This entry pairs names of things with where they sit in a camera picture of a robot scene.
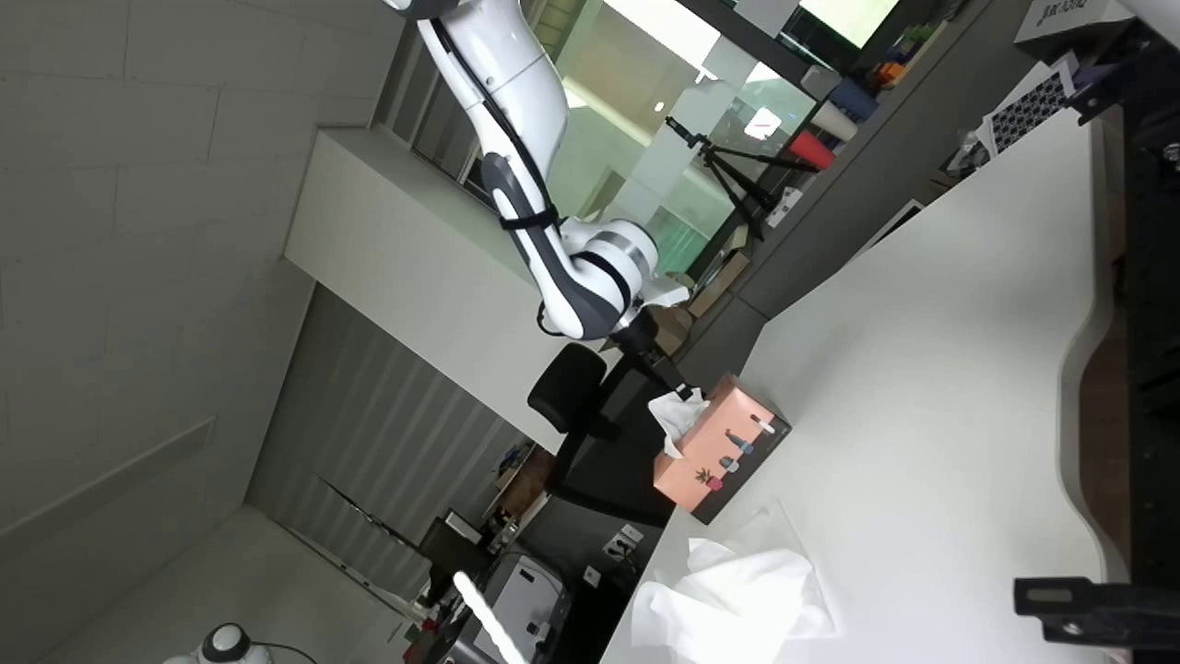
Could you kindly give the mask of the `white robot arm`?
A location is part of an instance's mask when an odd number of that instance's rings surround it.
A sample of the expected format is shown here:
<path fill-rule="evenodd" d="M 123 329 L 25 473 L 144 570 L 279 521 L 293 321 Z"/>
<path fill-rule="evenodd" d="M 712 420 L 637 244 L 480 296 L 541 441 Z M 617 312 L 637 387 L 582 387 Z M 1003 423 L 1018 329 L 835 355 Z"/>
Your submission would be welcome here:
<path fill-rule="evenodd" d="M 613 343 L 676 387 L 683 371 L 656 345 L 653 311 L 686 302 L 691 289 L 662 270 L 642 222 L 568 216 L 549 196 L 568 97 L 519 0 L 383 2 L 422 33 L 477 132 L 485 193 L 538 296 L 534 323 L 545 334 Z"/>

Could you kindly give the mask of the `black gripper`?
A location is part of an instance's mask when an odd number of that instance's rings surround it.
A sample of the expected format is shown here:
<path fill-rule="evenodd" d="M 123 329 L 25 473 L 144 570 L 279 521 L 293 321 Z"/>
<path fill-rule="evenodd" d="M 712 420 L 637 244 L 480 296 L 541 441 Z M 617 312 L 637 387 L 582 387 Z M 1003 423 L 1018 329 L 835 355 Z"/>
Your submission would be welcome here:
<path fill-rule="evenodd" d="M 664 387 L 680 387 L 683 371 L 680 365 L 662 350 L 656 343 L 656 318 L 648 311 L 642 311 L 626 329 L 619 329 L 613 334 L 613 345 L 636 365 L 642 370 L 648 380 L 664 384 Z"/>

